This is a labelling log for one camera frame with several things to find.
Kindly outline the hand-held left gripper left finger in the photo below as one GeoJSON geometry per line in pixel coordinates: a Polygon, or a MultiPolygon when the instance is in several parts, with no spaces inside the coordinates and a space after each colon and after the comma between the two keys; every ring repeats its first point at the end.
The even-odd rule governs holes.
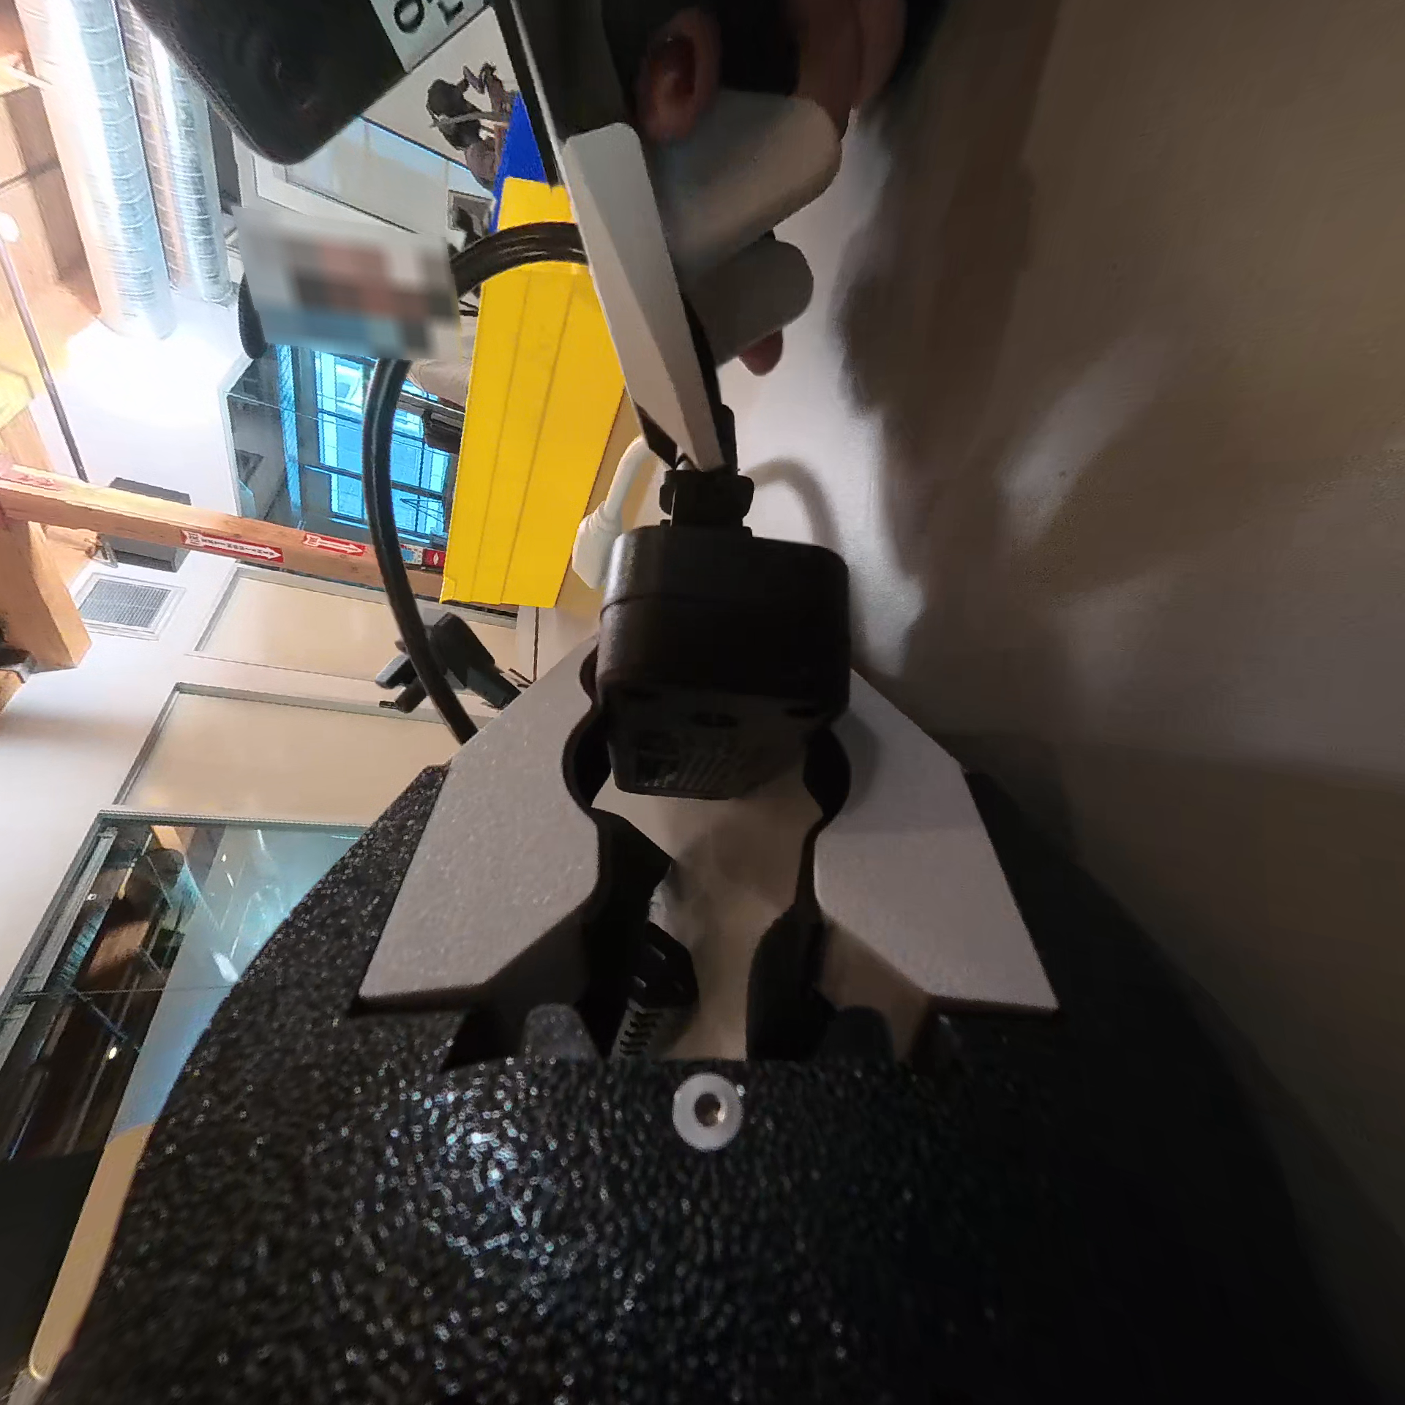
{"type": "Polygon", "coordinates": [[[452,760],[363,977],[375,1009],[572,1004],[604,883],[592,808],[609,775],[579,644],[452,760]]]}

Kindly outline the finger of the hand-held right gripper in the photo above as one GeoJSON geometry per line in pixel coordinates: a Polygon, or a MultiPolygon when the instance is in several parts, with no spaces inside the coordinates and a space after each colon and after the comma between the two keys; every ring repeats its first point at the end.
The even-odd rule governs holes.
{"type": "Polygon", "coordinates": [[[557,159],[641,420],[693,467],[735,469],[711,348],[681,290],[638,132],[611,122],[574,134],[557,159]]]}

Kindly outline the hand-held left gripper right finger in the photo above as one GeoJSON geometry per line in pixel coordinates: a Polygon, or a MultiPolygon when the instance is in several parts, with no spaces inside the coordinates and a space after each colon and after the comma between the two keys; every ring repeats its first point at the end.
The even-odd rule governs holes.
{"type": "Polygon", "coordinates": [[[1059,1000],[957,760],[852,674],[848,796],[820,830],[820,992],[885,1015],[1052,1014],[1059,1000]]]}

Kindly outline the black power adapter block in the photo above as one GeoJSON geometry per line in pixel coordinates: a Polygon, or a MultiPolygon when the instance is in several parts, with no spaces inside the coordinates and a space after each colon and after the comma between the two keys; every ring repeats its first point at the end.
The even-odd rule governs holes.
{"type": "Polygon", "coordinates": [[[678,524],[616,542],[594,694],[622,793],[748,796],[847,711],[850,666],[835,552],[678,524]]]}

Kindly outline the person's right hand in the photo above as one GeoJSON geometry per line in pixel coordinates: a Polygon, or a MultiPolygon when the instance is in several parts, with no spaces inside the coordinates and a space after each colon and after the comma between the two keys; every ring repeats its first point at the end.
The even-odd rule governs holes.
{"type": "Polygon", "coordinates": [[[666,248],[718,363],[768,375],[813,276],[780,226],[919,60],[945,4],[648,4],[611,34],[666,248]]]}

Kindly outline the blue plastic bin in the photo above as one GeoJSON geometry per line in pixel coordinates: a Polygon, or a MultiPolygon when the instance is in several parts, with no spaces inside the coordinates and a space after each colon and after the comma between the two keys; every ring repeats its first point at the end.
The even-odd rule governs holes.
{"type": "Polygon", "coordinates": [[[520,94],[515,94],[514,107],[504,131],[494,184],[497,199],[500,199],[509,181],[551,184],[551,176],[539,149],[529,106],[520,94]]]}

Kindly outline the yellow plastic bin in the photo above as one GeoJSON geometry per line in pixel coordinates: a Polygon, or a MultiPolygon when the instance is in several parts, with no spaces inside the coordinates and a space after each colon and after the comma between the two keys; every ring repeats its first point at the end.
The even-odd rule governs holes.
{"type": "Polygon", "coordinates": [[[551,609],[638,422],[586,264],[492,276],[474,331],[442,602],[551,609]]]}

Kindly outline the large window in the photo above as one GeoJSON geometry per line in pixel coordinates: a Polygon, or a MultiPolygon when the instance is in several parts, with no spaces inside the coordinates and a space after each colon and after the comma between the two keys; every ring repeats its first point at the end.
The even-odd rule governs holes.
{"type": "MultiPolygon", "coordinates": [[[[278,345],[224,398],[239,512],[308,534],[368,542],[363,400],[375,366],[278,345]]],[[[464,408],[407,380],[392,420],[392,500],[407,549],[442,550],[464,408]]]]}

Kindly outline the silver ventilation duct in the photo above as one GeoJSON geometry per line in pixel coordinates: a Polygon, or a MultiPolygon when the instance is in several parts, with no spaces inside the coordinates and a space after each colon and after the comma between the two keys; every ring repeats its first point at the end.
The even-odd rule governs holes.
{"type": "Polygon", "coordinates": [[[206,97],[134,4],[52,4],[50,17],[76,89],[102,320],[166,340],[178,295],[208,305],[234,295],[206,97]]]}

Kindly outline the wall air vent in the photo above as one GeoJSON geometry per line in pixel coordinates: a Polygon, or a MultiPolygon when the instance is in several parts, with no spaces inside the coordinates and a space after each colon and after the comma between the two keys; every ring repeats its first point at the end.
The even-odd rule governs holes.
{"type": "Polygon", "coordinates": [[[76,591],[76,606],[92,634],[157,641],[178,614],[184,589],[119,572],[89,572],[76,591]]]}

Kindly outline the wooden post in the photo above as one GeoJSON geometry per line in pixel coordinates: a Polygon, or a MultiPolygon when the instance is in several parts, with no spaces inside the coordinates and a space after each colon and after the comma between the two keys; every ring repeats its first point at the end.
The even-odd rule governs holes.
{"type": "Polygon", "coordinates": [[[2,467],[2,510],[4,671],[10,674],[71,671],[91,647],[77,599],[47,542],[47,527],[382,589],[382,569],[370,545],[89,485],[9,458],[2,467]]]}

